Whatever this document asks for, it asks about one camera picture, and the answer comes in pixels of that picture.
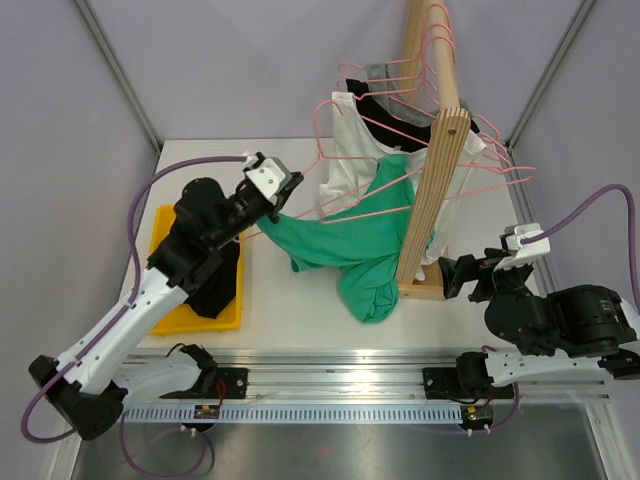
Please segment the green tank top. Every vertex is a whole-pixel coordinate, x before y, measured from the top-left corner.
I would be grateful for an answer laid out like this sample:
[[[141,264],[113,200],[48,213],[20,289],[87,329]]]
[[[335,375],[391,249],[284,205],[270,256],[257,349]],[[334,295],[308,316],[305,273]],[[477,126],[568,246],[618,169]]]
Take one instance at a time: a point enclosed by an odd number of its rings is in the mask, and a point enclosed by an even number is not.
[[[339,269],[339,295],[362,323],[387,319],[399,300],[395,275],[415,200],[414,188],[403,177],[405,167],[404,155],[382,158],[368,188],[382,191],[324,222],[283,214],[277,224],[267,218],[257,222],[290,257],[294,272]]]

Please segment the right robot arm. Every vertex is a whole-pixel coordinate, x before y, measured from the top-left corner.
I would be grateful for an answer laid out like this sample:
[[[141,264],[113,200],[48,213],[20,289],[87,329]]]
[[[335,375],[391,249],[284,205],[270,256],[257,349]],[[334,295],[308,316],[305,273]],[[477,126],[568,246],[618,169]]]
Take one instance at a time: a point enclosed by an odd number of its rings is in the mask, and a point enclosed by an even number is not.
[[[439,259],[445,298],[474,283],[469,301],[485,304],[488,331],[515,349],[483,346],[457,356],[452,367],[424,369],[427,399],[467,405],[510,399],[518,381],[571,370],[604,370],[615,380],[638,379],[639,315],[632,305],[596,285],[538,296],[526,285],[532,264],[502,269],[505,258],[487,249],[480,259]]]

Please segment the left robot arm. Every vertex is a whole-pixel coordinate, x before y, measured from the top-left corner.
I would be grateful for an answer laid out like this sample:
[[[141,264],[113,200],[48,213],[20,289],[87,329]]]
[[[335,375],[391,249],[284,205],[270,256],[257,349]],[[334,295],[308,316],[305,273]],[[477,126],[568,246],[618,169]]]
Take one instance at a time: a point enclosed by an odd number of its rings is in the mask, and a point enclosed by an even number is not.
[[[197,178],[174,206],[169,234],[122,298],[81,340],[57,357],[40,355],[29,373],[48,402],[83,440],[107,432],[130,406],[155,398],[203,398],[213,392],[218,364],[202,347],[126,370],[122,363],[172,310],[215,276],[222,250],[258,220],[275,221],[304,176],[270,167],[247,170],[231,196]]]

